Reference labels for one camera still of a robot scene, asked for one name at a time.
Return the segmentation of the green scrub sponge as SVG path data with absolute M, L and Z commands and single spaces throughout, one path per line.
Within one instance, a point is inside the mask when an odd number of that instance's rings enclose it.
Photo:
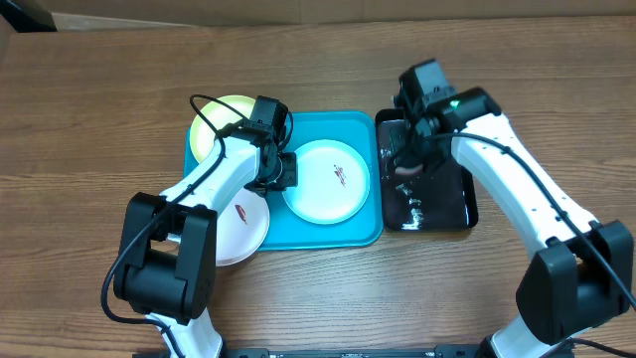
M 390 140 L 393 154 L 387 164 L 389 173 L 396 176 L 419 174 L 423 164 L 418 155 L 413 152 L 412 133 L 406 125 L 402 123 L 391 129 Z

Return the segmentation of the light blue plate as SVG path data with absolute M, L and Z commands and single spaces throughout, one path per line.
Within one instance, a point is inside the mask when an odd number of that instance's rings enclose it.
M 332 225 L 352 218 L 371 191 L 371 174 L 362 155 L 332 139 L 319 139 L 295 150 L 297 179 L 283 192 L 289 209 L 299 218 Z

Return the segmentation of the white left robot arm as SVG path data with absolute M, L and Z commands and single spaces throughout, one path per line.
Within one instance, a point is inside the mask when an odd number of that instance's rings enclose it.
M 162 194 L 135 194 L 101 289 L 104 313 L 156 327 L 169 357 L 220 356 L 224 342 L 207 311 L 219 215 L 242 189 L 264 196 L 296 183 L 294 153 L 273 142 L 228 139 Z

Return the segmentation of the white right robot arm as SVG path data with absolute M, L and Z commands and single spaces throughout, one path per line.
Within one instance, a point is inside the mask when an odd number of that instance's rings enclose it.
M 408 163 L 447 157 L 468 170 L 513 224 L 530 258 L 516 291 L 517 317 L 485 338 L 478 357 L 545 357 L 635 306 L 634 239 L 570 199 L 524 147 L 482 89 L 401 89 Z

